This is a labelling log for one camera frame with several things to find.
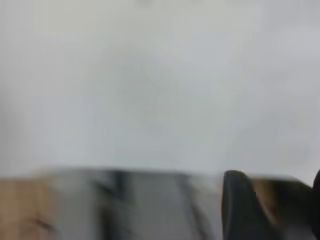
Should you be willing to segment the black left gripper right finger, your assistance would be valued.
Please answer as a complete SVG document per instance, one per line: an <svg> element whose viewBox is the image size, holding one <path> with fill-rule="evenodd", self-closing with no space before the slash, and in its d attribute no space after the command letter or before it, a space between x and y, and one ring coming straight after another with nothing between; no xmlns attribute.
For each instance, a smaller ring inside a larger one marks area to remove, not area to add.
<svg viewBox="0 0 320 240"><path fill-rule="evenodd" d="M311 228L317 240L320 239L320 171L313 181L311 193Z"/></svg>

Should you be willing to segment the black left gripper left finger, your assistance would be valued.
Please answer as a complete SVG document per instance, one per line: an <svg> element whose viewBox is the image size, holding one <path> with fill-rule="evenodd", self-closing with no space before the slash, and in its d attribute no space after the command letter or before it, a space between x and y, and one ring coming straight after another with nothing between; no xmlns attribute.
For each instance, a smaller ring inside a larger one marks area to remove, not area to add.
<svg viewBox="0 0 320 240"><path fill-rule="evenodd" d="M249 178L228 170L223 176L221 219L224 240L277 240Z"/></svg>

